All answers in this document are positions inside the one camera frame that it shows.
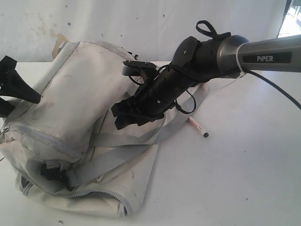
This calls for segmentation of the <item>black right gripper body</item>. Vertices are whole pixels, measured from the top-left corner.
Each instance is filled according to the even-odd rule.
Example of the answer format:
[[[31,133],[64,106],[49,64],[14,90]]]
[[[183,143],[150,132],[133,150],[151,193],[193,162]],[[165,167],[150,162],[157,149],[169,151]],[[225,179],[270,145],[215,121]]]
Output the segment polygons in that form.
[[[138,89],[127,99],[127,125],[144,125],[162,119],[180,95],[181,73],[163,70],[147,87]]]

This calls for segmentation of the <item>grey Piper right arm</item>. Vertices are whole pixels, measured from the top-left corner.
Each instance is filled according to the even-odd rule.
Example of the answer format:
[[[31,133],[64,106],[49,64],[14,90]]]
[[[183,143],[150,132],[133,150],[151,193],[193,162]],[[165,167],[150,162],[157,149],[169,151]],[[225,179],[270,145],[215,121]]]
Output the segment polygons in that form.
[[[171,63],[160,68],[153,63],[124,61],[123,75],[139,76],[143,82],[133,96],[113,105],[115,126],[123,129],[162,119],[188,88],[215,78],[237,78],[241,72],[253,70],[300,72],[301,37],[258,42],[230,34],[203,42],[188,37],[178,46]]]

